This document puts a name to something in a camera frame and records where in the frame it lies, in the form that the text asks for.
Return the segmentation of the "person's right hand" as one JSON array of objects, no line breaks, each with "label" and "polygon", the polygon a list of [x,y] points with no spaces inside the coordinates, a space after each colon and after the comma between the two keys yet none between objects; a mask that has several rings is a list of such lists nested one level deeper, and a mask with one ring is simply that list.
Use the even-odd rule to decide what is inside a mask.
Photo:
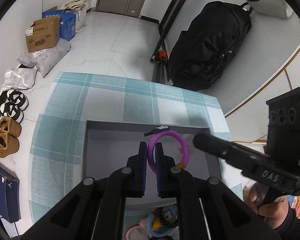
[{"label": "person's right hand", "polygon": [[277,202],[257,207],[255,202],[258,198],[257,183],[249,190],[245,203],[254,213],[266,218],[266,223],[272,228],[278,228],[287,218],[289,212],[289,203],[287,196],[282,196]]}]

